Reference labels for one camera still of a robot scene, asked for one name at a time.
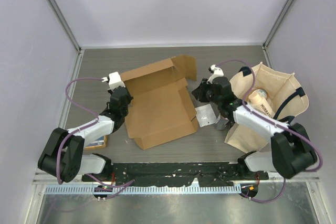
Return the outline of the brown cardboard box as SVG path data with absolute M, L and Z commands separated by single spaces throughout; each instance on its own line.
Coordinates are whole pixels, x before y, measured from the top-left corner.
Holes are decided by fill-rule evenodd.
M 128 137 L 149 148 L 196 133 L 195 106 L 187 90 L 197 79 L 195 57 L 180 55 L 121 74 L 133 97 L 125 117 Z

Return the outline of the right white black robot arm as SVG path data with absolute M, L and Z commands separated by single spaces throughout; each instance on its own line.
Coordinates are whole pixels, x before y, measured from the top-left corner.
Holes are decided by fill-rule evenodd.
M 234 95 L 226 77 L 203 79 L 192 95 L 199 102 L 216 104 L 224 118 L 253 130 L 270 143 L 270 152 L 253 152 L 237 166 L 242 179 L 250 179 L 256 171 L 262 170 L 274 170 L 290 179 L 300 172 L 312 171 L 314 164 L 316 170 L 321 168 L 321 153 L 310 142 L 301 124 L 290 125 L 262 115 Z

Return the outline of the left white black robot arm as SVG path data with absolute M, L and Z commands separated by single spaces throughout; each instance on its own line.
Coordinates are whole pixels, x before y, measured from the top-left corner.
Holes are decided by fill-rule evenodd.
M 110 90 L 110 101 L 98 117 L 73 129 L 54 129 L 38 160 L 38 168 L 68 183 L 77 175 L 94 174 L 105 182 L 112 174 L 111 160 L 100 155 L 84 155 L 85 147 L 98 138 L 117 131 L 128 115 L 132 100 L 127 88 Z

